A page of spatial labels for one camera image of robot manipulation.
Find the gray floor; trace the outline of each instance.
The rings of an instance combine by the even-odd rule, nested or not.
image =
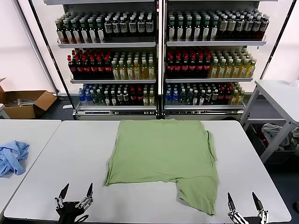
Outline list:
[[[41,119],[60,119],[60,120],[73,120],[72,109],[63,110],[62,106],[70,104],[65,98],[57,100],[51,108],[41,117]],[[266,100],[258,100],[254,104],[251,112],[252,117],[258,118],[280,118],[280,115],[275,111],[274,108]],[[256,136],[248,131],[248,137],[252,142],[253,146],[257,151],[261,150],[259,140]],[[292,220],[289,224],[299,224],[299,213],[297,213],[292,204],[299,200],[299,158],[292,156],[283,164],[277,165],[265,165],[268,170],[275,186],[277,187],[281,197],[283,198],[286,206],[288,207]],[[16,221],[16,220],[5,220],[5,224],[28,224],[36,223],[31,221]]]

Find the green t-shirt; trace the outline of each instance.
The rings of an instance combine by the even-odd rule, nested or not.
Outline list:
[[[175,182],[179,198],[213,215],[218,186],[215,161],[212,135],[200,121],[124,120],[105,185]]]

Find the table leg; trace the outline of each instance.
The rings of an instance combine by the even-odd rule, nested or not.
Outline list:
[[[268,145],[266,150],[261,155],[261,160],[265,163],[272,153],[278,148],[282,140],[288,136],[291,130],[293,130],[297,125],[292,122],[286,122],[282,129],[279,131],[278,135],[274,138],[274,140]]]
[[[241,116],[240,123],[241,123],[242,126],[244,125],[244,123],[246,123],[248,114],[250,112],[250,108],[253,105],[254,101],[256,100],[259,92],[260,91],[257,89],[257,86],[256,86],[255,89],[254,89],[254,91],[253,91],[253,93],[252,93],[252,95],[251,95],[251,97],[250,97],[250,99],[249,99],[249,101],[248,101],[248,103],[247,103],[247,105],[246,105],[246,108],[245,108],[245,110],[244,110],[244,112],[243,112],[243,114]]]

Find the cardboard box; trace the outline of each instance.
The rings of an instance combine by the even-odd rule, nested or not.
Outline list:
[[[28,106],[8,106],[17,99],[31,99],[35,103]],[[0,85],[0,103],[6,107],[4,111],[11,119],[34,119],[44,114],[57,99],[48,91],[4,91]]]

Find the blue cloth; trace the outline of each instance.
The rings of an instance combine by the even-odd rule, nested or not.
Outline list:
[[[0,176],[4,176],[9,171],[16,175],[25,172],[19,161],[27,158],[29,144],[21,141],[11,141],[0,146]]]

